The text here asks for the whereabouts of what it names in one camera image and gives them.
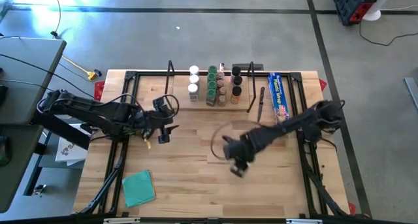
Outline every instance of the white cap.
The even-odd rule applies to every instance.
[[[190,74],[197,74],[199,73],[199,68],[197,66],[191,66],[189,68]]]
[[[190,93],[195,93],[197,91],[197,85],[196,84],[189,84],[189,87],[187,87]]]
[[[199,81],[199,77],[196,74],[192,74],[189,77],[190,84],[196,84]]]

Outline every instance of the red object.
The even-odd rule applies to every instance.
[[[103,94],[103,88],[105,88],[105,81],[98,81],[94,83],[94,99],[100,101]]]
[[[358,24],[363,19],[363,16],[367,13],[367,11],[372,7],[374,2],[372,3],[361,3],[354,14],[350,17],[350,23]]]
[[[355,205],[348,202],[348,208],[350,209],[350,215],[354,215],[355,214]]]
[[[322,79],[319,79],[319,85],[321,85],[321,91],[324,91],[325,87],[327,86],[327,83]]]

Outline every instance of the green cap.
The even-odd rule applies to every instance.
[[[216,69],[215,66],[212,65],[212,66],[209,67],[208,72],[209,73],[216,74],[217,73],[217,69]]]
[[[216,89],[217,85],[215,81],[208,82],[208,89]]]
[[[208,89],[208,91],[206,92],[206,98],[215,99],[216,91],[214,89]]]
[[[216,80],[216,74],[209,73],[208,74],[208,81],[215,81]]]

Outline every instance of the spice bottle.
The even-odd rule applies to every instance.
[[[216,74],[216,72],[217,72],[217,69],[215,66],[212,65],[209,67],[208,74]]]
[[[208,89],[216,90],[216,82],[215,81],[209,81],[208,82]]]
[[[209,81],[216,81],[216,74],[214,73],[209,73],[208,74],[208,82]]]
[[[206,92],[206,104],[208,106],[214,106],[216,103],[216,90],[208,89]]]
[[[192,74],[189,77],[190,84],[196,84],[197,87],[199,86],[199,77],[196,74]]]
[[[235,86],[241,86],[242,83],[242,77],[241,76],[235,76],[234,78],[234,87]]]
[[[235,76],[241,75],[241,68],[240,67],[233,67],[233,70],[231,71],[231,83],[234,82]]]
[[[216,80],[222,80],[223,81],[223,77],[225,77],[225,73],[222,71],[218,71],[216,73]]]
[[[198,76],[199,75],[199,68],[197,66],[191,66],[189,68],[189,72],[190,72],[190,75],[196,74]]]
[[[216,82],[216,86],[217,86],[217,89],[219,90],[220,88],[222,88],[223,87],[223,81],[222,80],[218,80],[217,82]]]
[[[227,88],[225,88],[225,87],[219,88],[219,90],[217,92],[219,93],[219,96],[220,95],[226,95],[227,94]]]
[[[226,97],[226,96],[224,96],[224,95],[220,95],[220,96],[217,98],[217,104],[218,104],[219,106],[225,106],[225,105],[227,104],[227,97]]]
[[[239,86],[233,87],[233,92],[231,94],[231,103],[238,104],[240,102],[242,89]]]
[[[198,101],[199,100],[199,88],[196,84],[190,84],[188,87],[189,90],[189,97],[190,101]]]

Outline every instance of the blue box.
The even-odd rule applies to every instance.
[[[267,77],[268,88],[272,98],[273,111],[276,123],[289,119],[289,111],[287,109],[285,91],[283,89],[283,82],[281,75],[278,72],[270,73]]]

